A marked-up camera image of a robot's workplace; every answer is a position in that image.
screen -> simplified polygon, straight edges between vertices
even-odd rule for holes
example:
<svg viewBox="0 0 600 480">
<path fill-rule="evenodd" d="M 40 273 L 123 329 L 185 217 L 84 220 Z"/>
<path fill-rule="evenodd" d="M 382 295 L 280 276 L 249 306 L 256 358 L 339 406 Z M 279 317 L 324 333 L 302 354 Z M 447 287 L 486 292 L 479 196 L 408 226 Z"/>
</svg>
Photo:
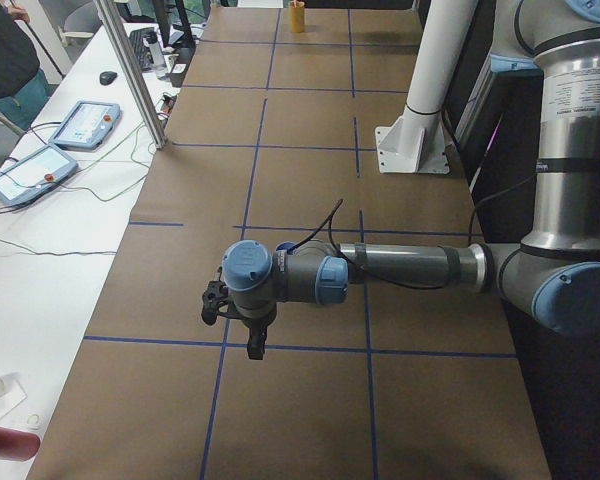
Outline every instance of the screen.
<svg viewBox="0 0 600 480">
<path fill-rule="evenodd" d="M 109 105 L 83 104 L 71 116 L 54 140 L 88 144 L 98 132 Z"/>
<path fill-rule="evenodd" d="M 52 148 L 47 148 L 33 158 L 23 162 L 0 176 L 0 192 L 8 200 L 22 195 L 35 185 L 45 181 L 44 176 L 54 173 L 69 163 Z"/>
</svg>

white table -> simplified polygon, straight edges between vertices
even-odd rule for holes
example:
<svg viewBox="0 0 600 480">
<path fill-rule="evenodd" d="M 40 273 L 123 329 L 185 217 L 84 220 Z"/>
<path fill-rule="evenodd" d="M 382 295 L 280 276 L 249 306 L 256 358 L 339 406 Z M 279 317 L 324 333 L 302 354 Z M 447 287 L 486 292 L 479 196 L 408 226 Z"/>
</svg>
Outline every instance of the white table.
<svg viewBox="0 0 600 480">
<path fill-rule="evenodd" d="M 98 80 L 104 70 L 119 73 L 109 86 L 101 86 Z M 163 92 L 177 93 L 169 82 L 158 80 L 151 72 L 144 77 L 156 103 Z M 118 125 L 100 148 L 90 153 L 71 152 L 81 169 L 92 168 L 76 174 L 67 186 L 89 187 L 108 198 L 141 179 L 147 168 L 130 160 L 135 141 L 132 132 L 142 120 L 102 29 L 34 125 L 61 121 L 78 100 L 116 102 L 122 109 Z M 41 128 L 38 133 L 46 139 L 53 130 Z M 28 134 L 12 155 L 23 158 L 40 146 L 40 140 Z M 150 165 L 154 149 L 146 128 L 138 132 L 135 150 L 134 158 Z M 141 185 L 107 203 L 87 191 L 58 189 L 26 210 L 0 215 L 0 238 L 36 251 L 115 251 Z M 0 426 L 25 430 L 24 424 L 39 418 L 37 428 L 30 431 L 44 436 L 113 258 L 35 256 L 0 243 L 0 376 L 14 374 L 27 394 L 26 400 L 0 420 Z M 0 480 L 25 478 L 32 462 L 0 461 Z"/>
</svg>

blue joint cap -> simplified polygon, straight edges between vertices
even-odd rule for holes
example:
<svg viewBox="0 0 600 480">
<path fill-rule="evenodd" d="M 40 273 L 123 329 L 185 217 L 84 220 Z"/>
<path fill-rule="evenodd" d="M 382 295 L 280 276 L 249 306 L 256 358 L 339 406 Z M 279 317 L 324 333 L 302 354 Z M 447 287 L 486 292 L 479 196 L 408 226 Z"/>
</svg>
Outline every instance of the blue joint cap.
<svg viewBox="0 0 600 480">
<path fill-rule="evenodd" d="M 600 330 L 600 262 L 572 265 L 548 278 L 531 303 L 533 317 L 568 336 Z"/>
<path fill-rule="evenodd" d="M 253 240 L 234 243 L 222 259 L 224 281 L 230 290 L 248 292 L 261 285 L 271 272 L 269 250 Z"/>
<path fill-rule="evenodd" d="M 505 57 L 495 53 L 490 54 L 491 71 L 493 73 L 520 72 L 525 75 L 540 75 L 540 68 L 532 58 Z"/>
<path fill-rule="evenodd" d="M 343 258 L 325 257 L 316 274 L 316 303 L 330 305 L 347 298 L 349 269 Z"/>
<path fill-rule="evenodd" d="M 600 0 L 565 0 L 571 9 L 587 20 L 600 23 Z"/>
</svg>

white pole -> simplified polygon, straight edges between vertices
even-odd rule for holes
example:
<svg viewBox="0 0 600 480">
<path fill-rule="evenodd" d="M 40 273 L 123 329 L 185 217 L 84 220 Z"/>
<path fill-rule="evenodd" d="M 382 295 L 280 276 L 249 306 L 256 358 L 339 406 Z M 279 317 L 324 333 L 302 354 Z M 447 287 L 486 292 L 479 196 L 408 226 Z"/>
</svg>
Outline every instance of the white pole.
<svg viewBox="0 0 600 480">
<path fill-rule="evenodd" d="M 149 90 L 147 90 L 147 85 L 144 83 L 142 72 L 118 14 L 118 7 L 111 0 L 94 0 L 94 3 L 98 9 L 102 25 L 107 31 L 107 35 L 109 35 L 113 50 L 120 61 L 120 66 L 127 77 L 129 88 L 138 110 L 140 110 L 140 115 L 151 134 L 153 143 L 159 150 L 165 146 L 167 138 L 164 135 L 164 129 L 158 119 Z"/>
<path fill-rule="evenodd" d="M 431 1 L 404 113 L 392 127 L 376 128 L 381 172 L 448 172 L 444 158 L 437 158 L 441 151 L 432 151 L 432 144 L 436 137 L 442 139 L 440 110 L 477 4 Z"/>
</svg>

sticker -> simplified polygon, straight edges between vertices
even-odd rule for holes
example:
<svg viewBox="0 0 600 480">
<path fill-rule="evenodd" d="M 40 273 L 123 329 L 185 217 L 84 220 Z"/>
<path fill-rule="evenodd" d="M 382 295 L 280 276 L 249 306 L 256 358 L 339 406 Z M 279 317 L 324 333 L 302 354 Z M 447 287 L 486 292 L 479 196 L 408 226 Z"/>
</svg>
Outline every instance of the sticker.
<svg viewBox="0 0 600 480">
<path fill-rule="evenodd" d="M 575 117 L 600 117 L 600 67 L 544 80 L 542 122 Z"/>
</svg>

